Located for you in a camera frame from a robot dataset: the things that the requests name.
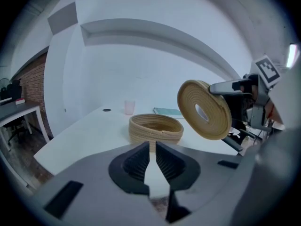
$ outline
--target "floor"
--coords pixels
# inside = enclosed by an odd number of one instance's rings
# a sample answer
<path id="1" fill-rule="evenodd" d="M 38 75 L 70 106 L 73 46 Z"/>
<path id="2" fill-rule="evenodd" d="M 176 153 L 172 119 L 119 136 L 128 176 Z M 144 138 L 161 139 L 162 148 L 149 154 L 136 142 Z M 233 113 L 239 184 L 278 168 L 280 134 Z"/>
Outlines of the floor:
<path id="1" fill-rule="evenodd" d="M 10 152 L 0 140 L 0 150 L 13 169 L 28 183 L 27 187 L 32 194 L 53 176 L 33 157 L 45 144 L 43 135 L 33 128 L 32 134 L 27 131 L 22 136 L 22 143 L 18 143 L 17 137 L 11 141 Z"/>

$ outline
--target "fluorescent light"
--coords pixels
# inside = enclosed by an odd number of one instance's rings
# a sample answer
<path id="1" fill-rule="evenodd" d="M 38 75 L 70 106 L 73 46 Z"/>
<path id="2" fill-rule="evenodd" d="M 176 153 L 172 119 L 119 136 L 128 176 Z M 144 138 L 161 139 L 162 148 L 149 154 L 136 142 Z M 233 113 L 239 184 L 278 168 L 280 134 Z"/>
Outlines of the fluorescent light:
<path id="1" fill-rule="evenodd" d="M 288 68 L 291 68 L 295 62 L 295 57 L 297 55 L 297 45 L 295 44 L 291 44 L 290 45 L 290 51 L 289 51 L 289 54 L 288 54 L 288 58 L 287 58 L 287 63 L 286 63 L 286 66 Z"/>

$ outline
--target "ceiling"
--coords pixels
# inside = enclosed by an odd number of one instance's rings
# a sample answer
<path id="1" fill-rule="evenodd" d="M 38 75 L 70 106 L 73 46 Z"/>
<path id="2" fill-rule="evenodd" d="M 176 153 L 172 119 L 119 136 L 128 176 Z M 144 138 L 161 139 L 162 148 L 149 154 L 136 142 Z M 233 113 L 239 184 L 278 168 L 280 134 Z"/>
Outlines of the ceiling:
<path id="1" fill-rule="evenodd" d="M 30 0 L 11 28 L 7 47 L 12 49 L 22 32 L 51 0 Z M 276 64 L 286 63 L 290 43 L 296 43 L 285 11 L 273 0 L 212 0 L 232 20 L 245 38 L 254 58 L 268 55 Z"/>

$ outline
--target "translucent plastic cup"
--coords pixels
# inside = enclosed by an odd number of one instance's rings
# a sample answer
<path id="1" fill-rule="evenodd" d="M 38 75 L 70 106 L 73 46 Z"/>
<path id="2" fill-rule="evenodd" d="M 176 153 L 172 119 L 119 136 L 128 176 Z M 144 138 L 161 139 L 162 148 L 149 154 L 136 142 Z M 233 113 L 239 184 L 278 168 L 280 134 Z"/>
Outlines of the translucent plastic cup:
<path id="1" fill-rule="evenodd" d="M 135 101 L 134 100 L 125 100 L 124 101 L 124 113 L 126 115 L 132 115 L 135 109 Z"/>

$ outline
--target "round basket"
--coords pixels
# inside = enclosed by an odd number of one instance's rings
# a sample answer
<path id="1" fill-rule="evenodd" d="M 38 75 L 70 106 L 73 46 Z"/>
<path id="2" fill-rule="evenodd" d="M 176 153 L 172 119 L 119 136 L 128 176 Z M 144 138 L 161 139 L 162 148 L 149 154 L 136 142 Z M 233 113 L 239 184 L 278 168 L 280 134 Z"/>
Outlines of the round basket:
<path id="1" fill-rule="evenodd" d="M 177 144 L 184 128 L 179 121 L 168 116 L 140 114 L 130 118 L 128 132 L 132 143 L 149 141 L 153 147 L 156 141 Z"/>

